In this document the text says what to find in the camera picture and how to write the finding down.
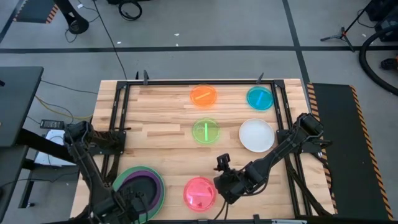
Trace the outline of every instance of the stacked plates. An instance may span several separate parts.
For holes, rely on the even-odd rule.
[[[165,198],[165,184],[162,177],[149,167],[133,167],[120,174],[113,183],[113,189],[117,192],[122,192],[127,188],[131,192],[142,192],[145,194],[145,198],[148,201],[148,220],[155,217],[162,208]],[[139,223],[145,223],[146,211],[140,210],[138,212]]]

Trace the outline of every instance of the green petri dish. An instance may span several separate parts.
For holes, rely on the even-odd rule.
[[[161,186],[162,186],[162,190],[163,190],[162,194],[160,195],[159,203],[157,203],[153,209],[148,211],[148,220],[150,220],[150,219],[154,218],[158,214],[160,209],[162,208],[163,203],[164,203],[165,194],[166,194],[166,187],[165,187],[163,178],[160,176],[160,174],[158,174],[156,172],[156,170],[154,170],[150,167],[146,167],[146,166],[132,167],[130,169],[125,170],[123,173],[121,173],[116,178],[116,180],[113,182],[112,187],[115,191],[118,191],[119,188],[122,186],[124,180],[126,180],[126,178],[128,178],[130,174],[132,174],[133,172],[140,171],[140,170],[147,170],[147,171],[153,172],[155,174],[155,176],[159,178]],[[139,215],[139,223],[145,223],[145,221],[146,221],[146,214],[145,213],[140,214]]]
[[[212,144],[220,136],[220,127],[211,118],[203,118],[195,122],[192,127],[192,135],[200,144]]]

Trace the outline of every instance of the black mat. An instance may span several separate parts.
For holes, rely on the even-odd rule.
[[[53,0],[26,0],[14,18],[15,22],[36,22],[49,24],[57,13]]]
[[[307,88],[312,113],[324,125],[323,137],[333,141],[324,158],[337,216],[393,220],[355,89],[318,83]]]

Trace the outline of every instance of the gray floor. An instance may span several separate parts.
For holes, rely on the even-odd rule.
[[[90,0],[83,0],[93,7]],[[143,15],[135,22],[120,18],[118,10],[105,0],[98,0],[116,47],[175,47],[221,45],[293,46],[284,5],[281,0],[152,0],[143,2]],[[297,35],[302,46],[345,46],[344,42],[320,42],[347,26],[364,0],[289,0]],[[0,2],[0,29],[4,26],[16,0]],[[78,9],[88,20],[95,12]],[[367,16],[363,23],[371,24]],[[111,47],[100,20],[69,44],[64,37],[67,25],[58,12],[50,24],[13,22],[0,43],[0,49],[64,49]],[[355,25],[348,34],[354,45],[361,45],[374,31]],[[373,45],[385,45],[375,41]],[[396,73],[382,72],[378,63],[395,52],[369,52],[371,66],[383,78],[398,86]],[[127,76],[146,69],[151,78],[301,78],[294,51],[195,51],[195,52],[123,52],[119,53]],[[352,52],[303,52],[312,82],[354,85],[363,108],[374,150],[379,162],[390,205],[398,216],[398,175],[394,159],[398,139],[398,98],[379,88],[362,71],[358,55]],[[37,65],[44,67],[43,80],[77,89],[97,91],[100,80],[123,79],[114,53],[0,54],[0,66]],[[41,83],[37,95],[49,103],[68,108],[75,116],[93,112],[95,95],[68,91]],[[34,101],[29,116],[36,120],[61,119]],[[31,120],[25,128],[42,134]],[[34,187],[32,201],[37,206],[17,209],[23,183],[17,185],[4,223],[42,223],[65,220],[72,207],[76,182],[41,183]]]

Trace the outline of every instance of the wooden tabletop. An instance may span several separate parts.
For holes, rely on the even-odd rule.
[[[101,82],[92,121],[97,131],[107,131],[109,128],[116,82],[113,80]],[[308,112],[307,103],[299,79],[286,79],[285,85],[294,122],[298,115]],[[250,118],[263,119],[275,131],[277,130],[273,107],[265,112],[258,112],[246,103],[246,93],[251,87],[252,85],[216,85],[217,102],[207,110],[198,109],[192,104],[190,91],[193,86],[190,85],[131,87],[125,128],[132,129],[127,131],[126,150],[121,156],[118,171],[120,174],[130,167],[144,165],[152,167],[164,178],[165,202],[154,219],[213,219],[224,202],[223,198],[218,195],[214,206],[205,213],[193,212],[183,201],[185,184],[197,176],[213,180],[215,176],[220,175],[213,168],[217,165],[216,157],[224,153],[230,154],[230,165],[236,169],[267,154],[267,152],[248,151],[239,141],[239,127]],[[277,93],[280,107],[283,108],[280,91]],[[119,124],[120,113],[118,115],[116,124]],[[282,117],[287,128],[283,110]],[[221,134],[216,143],[202,146],[194,140],[192,126],[201,118],[213,118],[218,122]],[[302,154],[301,159],[307,187],[326,210],[334,213],[322,164],[308,154]],[[95,156],[99,168],[102,166],[102,160],[103,156]],[[300,211],[304,214],[299,190],[298,193]],[[80,179],[71,217],[78,215],[84,209],[88,203],[88,196],[88,188]],[[283,160],[271,169],[265,191],[254,197],[241,197],[230,205],[228,218],[251,219],[253,214],[259,214],[260,218],[294,217]]]

